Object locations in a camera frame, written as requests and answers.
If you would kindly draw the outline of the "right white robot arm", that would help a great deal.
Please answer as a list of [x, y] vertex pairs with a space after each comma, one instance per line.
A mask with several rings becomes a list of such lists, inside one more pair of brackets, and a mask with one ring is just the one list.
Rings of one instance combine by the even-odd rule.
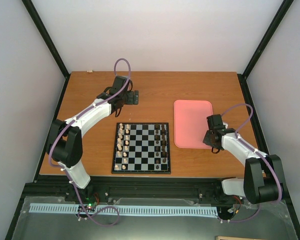
[[286, 188], [280, 157], [253, 147], [235, 129], [229, 128], [220, 114], [208, 116], [206, 120], [208, 130], [203, 143], [210, 146], [214, 154], [228, 151], [244, 166], [243, 178], [221, 181], [223, 193], [243, 197], [252, 204], [280, 202]]

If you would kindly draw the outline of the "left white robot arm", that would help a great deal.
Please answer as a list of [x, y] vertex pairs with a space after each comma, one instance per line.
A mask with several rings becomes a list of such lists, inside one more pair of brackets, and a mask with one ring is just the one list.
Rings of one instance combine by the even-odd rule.
[[124, 105], [132, 105], [132, 89], [132, 80], [116, 76], [113, 85], [105, 88], [88, 107], [66, 120], [54, 120], [50, 126], [46, 146], [49, 164], [68, 175], [82, 201], [89, 201], [94, 195], [94, 188], [89, 185], [91, 178], [82, 163], [83, 136], [102, 119], [113, 113], [118, 116]]

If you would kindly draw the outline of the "dark rook chess piece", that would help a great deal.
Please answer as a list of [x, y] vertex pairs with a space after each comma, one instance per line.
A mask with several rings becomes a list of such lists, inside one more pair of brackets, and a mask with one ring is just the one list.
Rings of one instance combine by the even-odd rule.
[[161, 132], [162, 132], [162, 133], [165, 133], [165, 132], [166, 132], [166, 129], [165, 129], [165, 125], [164, 125], [164, 124], [161, 125]]

